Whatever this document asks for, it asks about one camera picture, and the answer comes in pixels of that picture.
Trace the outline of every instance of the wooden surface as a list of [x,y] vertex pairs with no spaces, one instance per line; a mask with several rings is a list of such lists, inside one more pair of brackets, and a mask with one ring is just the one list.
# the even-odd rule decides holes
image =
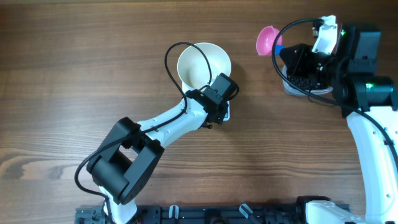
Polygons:
[[[181,96],[164,69],[179,41],[229,54],[241,87],[230,121],[166,149],[141,205],[239,205],[326,195],[364,214],[353,137],[338,108],[288,96],[256,38],[304,17],[371,21],[382,29],[378,74],[397,81],[397,3],[389,1],[182,1],[0,6],[0,223],[71,223],[99,205],[73,181],[77,165],[124,116],[149,119]],[[310,25],[284,45],[313,44]],[[184,47],[170,54],[176,63]],[[133,153],[124,151],[131,159]],[[84,172],[83,184],[96,189]]]

